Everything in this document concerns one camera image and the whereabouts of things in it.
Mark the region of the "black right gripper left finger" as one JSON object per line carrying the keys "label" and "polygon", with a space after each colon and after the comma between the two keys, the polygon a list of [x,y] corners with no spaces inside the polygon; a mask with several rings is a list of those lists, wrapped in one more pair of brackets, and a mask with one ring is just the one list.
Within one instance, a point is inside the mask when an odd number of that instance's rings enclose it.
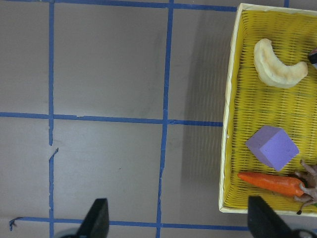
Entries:
{"label": "black right gripper left finger", "polygon": [[98,198],[94,201],[80,228],[76,238],[106,238],[109,231],[108,201]]}

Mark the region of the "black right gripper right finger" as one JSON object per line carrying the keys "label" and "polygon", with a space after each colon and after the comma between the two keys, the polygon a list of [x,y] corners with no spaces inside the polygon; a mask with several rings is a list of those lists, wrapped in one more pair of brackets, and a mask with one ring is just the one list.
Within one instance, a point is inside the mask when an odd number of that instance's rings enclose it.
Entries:
{"label": "black right gripper right finger", "polygon": [[260,196],[248,198],[248,229],[254,238],[288,238],[290,227]]}

